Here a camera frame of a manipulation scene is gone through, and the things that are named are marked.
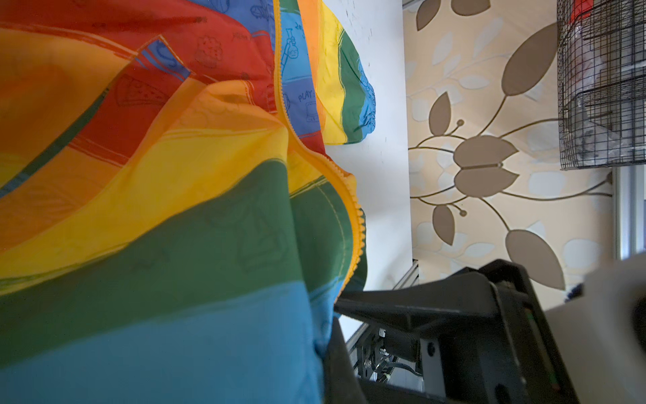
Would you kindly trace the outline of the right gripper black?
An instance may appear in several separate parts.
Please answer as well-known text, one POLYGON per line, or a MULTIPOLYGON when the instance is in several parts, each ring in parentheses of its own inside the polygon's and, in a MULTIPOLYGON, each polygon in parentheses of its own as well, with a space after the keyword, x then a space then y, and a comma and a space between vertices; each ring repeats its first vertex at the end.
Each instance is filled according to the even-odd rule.
POLYGON ((336 312, 385 332, 418 364, 422 392, 358 377, 338 319, 323 361, 327 404, 575 403, 559 349, 523 266, 496 260, 396 291, 343 293, 336 312))

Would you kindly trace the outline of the rainbow striped jacket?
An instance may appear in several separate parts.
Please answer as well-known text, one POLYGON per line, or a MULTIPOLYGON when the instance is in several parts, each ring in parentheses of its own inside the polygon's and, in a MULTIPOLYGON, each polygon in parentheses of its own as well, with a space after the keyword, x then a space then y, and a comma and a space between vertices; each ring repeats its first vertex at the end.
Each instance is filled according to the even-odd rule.
POLYGON ((2 2, 2 402, 324 403, 374 127, 323 1, 2 2))

